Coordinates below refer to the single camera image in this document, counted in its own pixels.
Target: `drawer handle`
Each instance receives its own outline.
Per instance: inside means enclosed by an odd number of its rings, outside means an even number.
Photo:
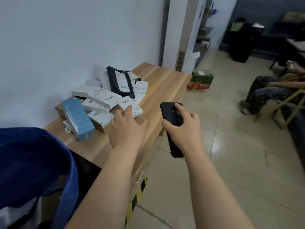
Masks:
[[[140,181],[142,175],[143,175],[143,172],[141,171],[141,176],[139,177],[139,180],[138,180],[137,182],[135,182],[135,183],[139,183],[139,181]]]
[[[138,171],[135,174],[137,174],[139,172],[139,170],[141,169],[142,165],[143,165],[143,162],[141,163],[140,168],[138,169]]]

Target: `hazard tape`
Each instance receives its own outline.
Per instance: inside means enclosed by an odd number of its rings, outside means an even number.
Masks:
[[[147,185],[147,177],[144,177],[141,185],[139,186],[137,193],[135,194],[135,197],[133,198],[133,200],[128,204],[128,211],[127,211],[127,216],[125,219],[125,226],[127,224],[127,222],[130,220],[131,216],[132,216],[132,212],[135,209],[135,206],[137,205],[138,201],[140,200],[140,198],[142,197],[142,193],[143,190],[145,188],[145,186]]]

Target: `camouflage pants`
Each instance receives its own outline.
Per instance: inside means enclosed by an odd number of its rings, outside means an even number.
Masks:
[[[249,111],[257,114],[268,100],[285,100],[291,96],[295,90],[283,87],[266,87],[267,83],[278,82],[279,77],[258,76],[254,80],[246,102],[250,104]]]

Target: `blue box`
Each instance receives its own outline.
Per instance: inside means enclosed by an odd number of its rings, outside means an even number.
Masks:
[[[61,102],[63,111],[79,142],[86,140],[93,136],[94,125],[92,124],[87,113],[83,109],[82,104],[77,98],[67,99]]]

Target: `air vent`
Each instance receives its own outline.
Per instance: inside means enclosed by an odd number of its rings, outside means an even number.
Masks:
[[[181,71],[184,62],[185,52],[179,51],[176,71]]]

